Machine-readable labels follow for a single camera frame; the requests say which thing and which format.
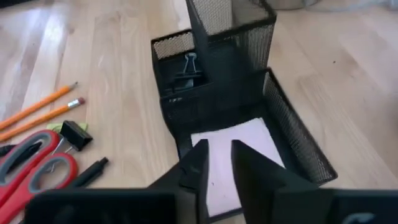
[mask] desk supply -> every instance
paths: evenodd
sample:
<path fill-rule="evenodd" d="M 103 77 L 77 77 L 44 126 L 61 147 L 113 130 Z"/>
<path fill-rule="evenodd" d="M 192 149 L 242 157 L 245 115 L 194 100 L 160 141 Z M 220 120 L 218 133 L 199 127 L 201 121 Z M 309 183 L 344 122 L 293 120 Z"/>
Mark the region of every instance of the desk supply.
<path fill-rule="evenodd" d="M 267 1 L 187 0 L 187 7 L 191 30 L 151 41 L 160 108 L 179 158 L 192 150 L 193 133 L 263 118 L 286 169 L 317 184 L 335 179 L 336 172 L 267 67 L 276 22 Z M 197 65 L 205 79 L 200 83 L 195 79 L 191 89 L 168 91 L 172 87 L 168 82 L 179 72 L 188 52 L 198 55 Z M 239 212 L 241 209 L 210 216 L 209 222 Z"/>
<path fill-rule="evenodd" d="M 241 208 L 234 184 L 231 143 L 240 140 L 284 167 L 271 135 L 262 120 L 255 118 L 230 128 L 192 134 L 192 145 L 201 139 L 209 142 L 208 213 L 211 217 Z"/>
<path fill-rule="evenodd" d="M 202 71 L 197 70 L 197 65 L 195 60 L 198 58 L 198 55 L 195 52 L 190 52 L 185 54 L 185 65 L 182 72 L 178 72 L 178 77 L 184 77 L 185 75 L 198 75 Z M 188 71 L 189 65 L 192 65 L 193 70 Z"/>
<path fill-rule="evenodd" d="M 10 118 L 6 119 L 5 121 L 0 122 L 0 130 L 20 121 L 22 118 L 25 118 L 26 116 L 32 114 L 33 112 L 37 111 L 38 109 L 48 105 L 49 103 L 55 101 L 56 99 L 60 98 L 61 96 L 69 93 L 71 90 L 73 90 L 77 86 L 77 84 L 78 83 L 76 82 L 72 85 L 64 86 L 61 89 L 59 89 L 58 91 L 56 91 L 55 93 L 52 93 L 48 97 L 44 98 L 43 100 L 41 100 L 41 101 L 35 103 L 34 105 L 26 108 L 25 110 L 11 116 Z"/>
<path fill-rule="evenodd" d="M 30 121 L 27 124 L 24 124 L 21 127 L 12 129 L 8 132 L 5 132 L 4 134 L 3 133 L 0 134 L 0 141 L 8 140 L 8 139 L 16 136 L 17 134 L 23 133 L 24 131 L 27 131 L 30 128 L 33 128 L 36 125 L 39 125 L 39 124 L 46 122 L 60 114 L 70 111 L 71 109 L 73 109 L 77 106 L 80 106 L 80 105 L 84 104 L 85 102 L 86 102 L 85 99 L 82 97 L 75 99 L 75 100 L 71 101 L 70 103 L 68 103 L 67 105 L 61 106 L 60 108 L 52 110 L 52 111 L 48 112 L 47 114 L 45 114 L 33 121 Z"/>
<path fill-rule="evenodd" d="M 12 172 L 16 167 L 20 166 L 22 163 L 24 163 L 26 160 L 28 160 L 31 156 L 33 156 L 39 149 L 40 146 L 42 145 L 41 142 L 35 143 L 33 145 L 30 145 L 10 166 L 9 170 L 7 171 L 7 174 Z M 10 152 L 16 145 L 7 145 L 0 147 L 0 157 L 6 156 L 8 152 Z"/>
<path fill-rule="evenodd" d="M 15 160 L 32 144 L 42 142 L 39 151 L 21 168 L 6 179 L 6 173 Z M 45 191 L 38 184 L 40 177 L 57 162 L 64 162 L 68 173 L 54 189 L 66 187 L 78 173 L 76 160 L 69 154 L 56 153 L 48 156 L 59 144 L 57 133 L 49 130 L 38 131 L 14 147 L 0 163 L 0 224 L 9 223 L 33 196 Z"/>
<path fill-rule="evenodd" d="M 89 168 L 84 170 L 75 180 L 73 180 L 67 188 L 86 187 L 90 185 L 97 177 L 102 175 L 108 158 L 104 157 L 100 161 L 96 161 Z"/>
<path fill-rule="evenodd" d="M 79 152 L 93 140 L 93 137 L 74 121 L 64 121 L 60 134 Z"/>

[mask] wooden floor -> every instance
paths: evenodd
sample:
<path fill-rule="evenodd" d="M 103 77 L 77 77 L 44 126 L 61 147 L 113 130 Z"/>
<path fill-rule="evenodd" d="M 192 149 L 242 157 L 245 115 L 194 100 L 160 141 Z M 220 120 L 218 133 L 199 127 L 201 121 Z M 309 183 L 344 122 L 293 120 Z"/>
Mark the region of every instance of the wooden floor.
<path fill-rule="evenodd" d="M 184 0 L 46 0 L 0 9 L 0 119 L 78 81 L 21 123 L 86 97 L 85 106 L 54 119 L 89 124 L 95 140 L 75 154 L 80 169 L 106 156 L 111 164 L 93 187 L 145 187 L 178 160 L 150 40 L 189 26 Z M 327 187 L 398 188 L 398 12 L 279 12 L 269 65 L 339 174 Z"/>

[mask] scissors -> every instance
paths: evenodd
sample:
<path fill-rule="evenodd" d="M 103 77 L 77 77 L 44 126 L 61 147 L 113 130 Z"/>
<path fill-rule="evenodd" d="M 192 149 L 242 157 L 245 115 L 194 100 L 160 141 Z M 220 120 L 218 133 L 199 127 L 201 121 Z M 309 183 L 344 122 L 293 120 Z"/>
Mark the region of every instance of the scissors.
<path fill-rule="evenodd" d="M 12 163 L 32 144 L 42 142 L 40 149 L 29 158 L 9 179 L 6 174 Z M 40 177 L 53 164 L 63 162 L 68 174 L 54 186 L 54 189 L 66 187 L 78 174 L 76 160 L 66 153 L 50 155 L 58 146 L 60 137 L 51 130 L 38 131 L 16 145 L 0 161 L 0 224 L 8 224 L 25 207 L 34 195 L 46 189 L 39 188 Z"/>

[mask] black plastic object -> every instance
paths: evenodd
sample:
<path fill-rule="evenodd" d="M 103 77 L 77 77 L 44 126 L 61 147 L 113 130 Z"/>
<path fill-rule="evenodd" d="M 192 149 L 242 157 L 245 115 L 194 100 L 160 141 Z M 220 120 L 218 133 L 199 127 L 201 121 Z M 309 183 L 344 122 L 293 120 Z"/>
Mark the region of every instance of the black plastic object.
<path fill-rule="evenodd" d="M 31 156 L 33 156 L 39 149 L 40 146 L 42 145 L 41 142 L 35 143 L 28 147 L 15 161 L 14 163 L 10 166 L 8 169 L 7 173 L 12 172 L 15 168 L 20 166 L 22 163 L 24 163 L 26 160 L 28 160 Z M 0 147 L 0 157 L 5 156 L 8 152 L 11 151 L 16 145 L 7 145 Z"/>
<path fill-rule="evenodd" d="M 84 170 L 78 177 L 76 177 L 70 184 L 68 188 L 75 187 L 86 187 L 102 175 L 105 165 L 108 163 L 108 158 L 104 157 L 100 161 L 94 162 L 89 168 Z"/>
<path fill-rule="evenodd" d="M 396 190 L 319 189 L 240 141 L 232 164 L 247 224 L 396 223 Z"/>
<path fill-rule="evenodd" d="M 200 141 L 147 189 L 60 189 L 33 198 L 25 224 L 206 222 L 208 143 Z"/>
<path fill-rule="evenodd" d="M 77 151 L 83 148 L 93 140 L 85 130 L 83 130 L 74 121 L 64 121 L 60 134 L 73 146 Z"/>

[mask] pencil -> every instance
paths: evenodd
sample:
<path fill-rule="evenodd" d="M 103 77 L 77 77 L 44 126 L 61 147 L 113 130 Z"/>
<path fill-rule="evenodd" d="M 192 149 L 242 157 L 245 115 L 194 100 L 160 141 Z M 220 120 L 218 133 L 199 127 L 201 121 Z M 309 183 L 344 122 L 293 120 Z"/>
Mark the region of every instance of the pencil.
<path fill-rule="evenodd" d="M 17 134 L 23 133 L 24 131 L 27 131 L 30 128 L 33 128 L 33 127 L 35 127 L 43 122 L 46 122 L 60 114 L 70 111 L 71 109 L 73 109 L 79 105 L 82 105 L 85 102 L 86 102 L 85 99 L 83 97 L 80 97 L 78 99 L 73 100 L 72 102 L 68 103 L 65 106 L 61 106 L 60 108 L 52 110 L 52 111 L 48 112 L 47 114 L 45 114 L 33 121 L 28 122 L 27 124 L 25 124 L 21 127 L 12 129 L 8 132 L 5 132 L 4 134 L 0 134 L 0 142 L 8 140 L 8 139 L 16 136 Z"/>
<path fill-rule="evenodd" d="M 47 96 L 43 100 L 40 100 L 39 102 L 33 104 L 32 106 L 26 108 L 24 111 L 21 111 L 10 118 L 6 119 L 5 121 L 0 122 L 0 131 L 3 130 L 4 128 L 14 124 L 15 122 L 20 121 L 22 118 L 25 118 L 26 116 L 32 114 L 33 112 L 37 111 L 38 109 L 42 108 L 43 106 L 48 105 L 49 103 L 53 102 L 54 100 L 60 98 L 61 96 L 69 93 L 71 90 L 73 90 L 77 86 L 77 82 L 75 82 L 72 85 L 64 86 L 55 93 L 52 93 L 51 95 Z"/>

